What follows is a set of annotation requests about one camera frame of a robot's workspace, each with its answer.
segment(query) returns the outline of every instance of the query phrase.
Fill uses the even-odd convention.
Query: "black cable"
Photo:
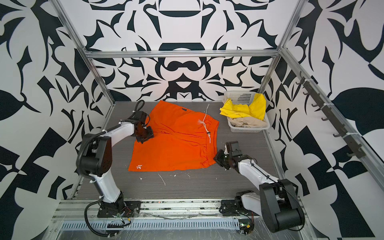
[[[136,111],[140,111],[140,109],[142,109],[142,108],[144,107],[144,105],[145,105],[145,101],[144,101],[144,100],[140,100],[140,101],[138,101],[138,102],[136,103],[135,110],[134,110],[134,112],[132,113],[132,115],[130,115],[128,118],[126,118],[126,119],[124,119],[124,120],[121,120],[121,121],[122,121],[122,122],[125,122],[125,121],[127,121],[127,120],[130,120],[130,119],[135,115],[135,112],[136,112]]]
[[[300,207],[300,203],[299,203],[299,201],[296,199],[296,197],[294,197],[288,190],[286,190],[286,188],[285,188],[281,183],[272,180],[272,179],[270,178],[269,175],[265,175],[265,174],[264,174],[259,168],[257,168],[251,161],[250,161],[250,163],[251,163],[251,166],[252,166],[252,167],[256,168],[256,169],[257,169],[259,172],[261,172],[267,179],[271,180],[272,182],[275,182],[275,183],[279,184],[279,186],[280,186],[282,189],[284,189],[289,195],[291,195],[291,197],[296,201],[298,207]],[[305,218],[304,218],[304,223],[302,223],[302,227],[301,227],[300,229],[295,230],[295,229],[290,229],[290,228],[288,228],[288,230],[298,232],[298,231],[301,231],[301,230],[304,228],[304,225],[305,225]]]
[[[242,214],[242,213],[239,212],[239,211],[236,211],[235,213],[236,213],[236,214],[241,214],[241,215],[243,215],[243,216],[246,216],[247,218],[249,218],[249,220],[250,220],[251,223],[253,224],[252,219],[251,219],[249,216],[247,216],[247,215],[245,215],[245,214]]]
[[[228,208],[226,204],[222,204],[222,205],[220,206],[220,208],[218,209],[218,211],[219,211],[221,214],[223,214],[223,213],[225,213],[225,212],[229,212],[229,211],[231,211],[231,210],[232,210],[232,209],[231,209],[231,208]]]
[[[146,127],[149,124],[149,122],[151,121],[151,117],[149,115],[148,115],[148,118],[149,118],[148,122],[146,124],[144,124],[143,127]]]
[[[84,219],[85,219],[85,223],[86,223],[87,227],[91,230],[91,232],[93,232],[93,233],[96,234],[97,236],[100,236],[100,237],[108,237],[108,236],[111,237],[111,236],[115,236],[114,234],[111,235],[111,234],[100,233],[100,232],[96,231],[95,229],[93,229],[93,227],[90,225],[90,223],[89,223],[89,221],[88,221],[88,215],[87,215],[88,208],[89,208],[90,206],[92,206],[92,205],[99,204],[99,203],[103,200],[103,198],[104,198],[104,196],[101,197],[99,200],[97,200],[97,201],[95,201],[95,202],[92,202],[92,203],[88,204],[88,205],[85,207],[85,210],[84,210]],[[123,228],[123,227],[126,227],[126,226],[130,225],[130,224],[131,224],[131,221],[129,221],[127,224],[118,225],[118,226],[116,226],[116,227],[118,227],[118,228]]]
[[[95,204],[98,204],[100,203],[102,200],[103,200],[104,197],[101,197],[99,200],[95,201],[95,202],[91,202],[90,204],[88,204],[86,207],[85,207],[85,210],[84,210],[84,219],[85,219],[85,223],[87,225],[87,227],[89,228],[89,230],[91,230],[91,232],[93,232],[94,234],[96,234],[97,236],[100,236],[100,237],[108,237],[110,236],[110,234],[106,234],[106,233],[99,233],[98,231],[94,230],[93,227],[90,225],[89,221],[88,221],[88,216],[87,216],[87,211],[88,211],[88,208],[92,205],[95,205]]]

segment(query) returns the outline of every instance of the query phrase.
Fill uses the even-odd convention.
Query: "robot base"
[[[137,213],[140,211],[140,205],[140,201],[124,201],[124,196],[122,192],[120,192],[116,202],[101,202],[97,217],[118,217],[118,214],[120,214],[121,217],[129,218],[133,215],[134,210],[136,210]]]

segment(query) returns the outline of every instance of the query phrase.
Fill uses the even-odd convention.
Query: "orange shorts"
[[[160,101],[152,110],[149,126],[154,138],[135,141],[129,171],[157,172],[205,168],[215,163],[218,121],[205,113]]]

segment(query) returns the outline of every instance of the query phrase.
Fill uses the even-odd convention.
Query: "folded clothes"
[[[230,118],[227,117],[228,121],[235,127],[267,127],[267,123],[253,117],[245,118]]]
[[[230,118],[254,117],[260,120],[264,119],[266,101],[261,93],[255,93],[253,102],[249,106],[246,104],[233,104],[230,98],[224,100],[224,106],[220,108],[221,115]]]
[[[154,138],[134,143],[129,171],[199,169],[215,163],[217,120],[165,101],[149,116]]]

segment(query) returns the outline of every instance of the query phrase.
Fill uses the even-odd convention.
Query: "metal rail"
[[[308,0],[299,0],[297,2],[295,10],[291,16],[291,19],[289,20],[287,28],[285,29],[285,32],[283,34],[283,37],[281,38],[281,41],[277,49],[281,49],[282,47],[285,47],[289,39],[291,39],[292,32],[295,29],[297,23],[299,22],[301,12],[303,11],[307,2]]]
[[[105,85],[104,80],[102,79],[99,72],[97,71],[96,66],[86,56],[85,51],[84,51],[84,45],[79,38],[79,34],[76,32],[73,24],[71,23],[71,20],[68,17],[68,14],[65,12],[64,7],[62,6],[61,2],[59,0],[49,0],[49,2],[52,4],[52,7],[55,10],[55,12],[57,13],[57,16],[58,16],[60,22],[63,24],[64,28],[67,30],[68,35],[70,36],[71,40],[75,44],[77,50],[79,51],[80,56],[84,60],[88,69],[93,74],[96,82],[100,86],[105,97],[108,99],[108,101],[111,104],[114,104],[115,100],[113,99],[110,91],[108,90],[107,86]]]
[[[86,51],[87,58],[277,56],[277,50]]]
[[[263,93],[264,94],[265,89],[266,89],[269,81],[271,80],[272,74],[275,71],[279,61],[280,61],[280,55],[278,55],[278,56],[273,58],[271,64],[268,67],[268,70],[267,70],[264,78],[262,79],[262,83],[261,83],[261,85],[259,87],[259,90],[257,91],[258,93]]]

